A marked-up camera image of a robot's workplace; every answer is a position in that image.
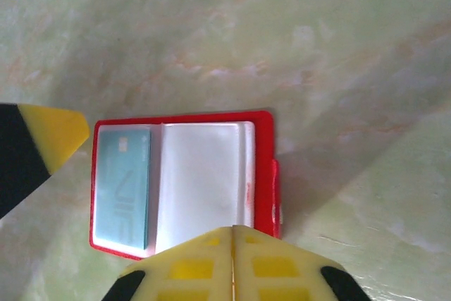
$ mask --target floor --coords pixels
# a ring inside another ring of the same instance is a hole
[[[0,0],[0,102],[271,108],[285,239],[373,300],[451,299],[451,0]],[[100,300],[92,141],[0,220],[2,300]]]

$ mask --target marble surface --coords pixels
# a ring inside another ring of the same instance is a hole
[[[268,107],[285,239],[373,300],[451,299],[451,0],[0,0],[0,102],[100,118]],[[100,300],[91,140],[0,220],[1,299]]]

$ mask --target yellow object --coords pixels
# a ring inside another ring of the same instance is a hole
[[[129,266],[104,301],[231,301],[233,298],[236,301],[370,300],[338,263],[253,228],[233,226],[211,231]]]
[[[18,108],[50,174],[89,137],[89,127],[80,112],[34,105]]]

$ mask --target light blue card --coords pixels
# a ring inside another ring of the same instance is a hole
[[[95,236],[144,250],[149,221],[148,128],[103,129],[97,139]]]

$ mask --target yellow plastic piece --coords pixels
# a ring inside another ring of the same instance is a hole
[[[245,226],[233,226],[236,301],[336,301],[321,267],[336,262]]]
[[[146,273],[132,301],[231,301],[232,228],[218,228],[129,266]]]
[[[233,226],[144,259],[121,276],[146,273],[131,301],[232,301],[233,281],[235,301],[337,301],[321,276],[324,266],[343,270],[253,228]]]
[[[88,124],[80,112],[26,104],[18,108],[50,175],[89,137]]]

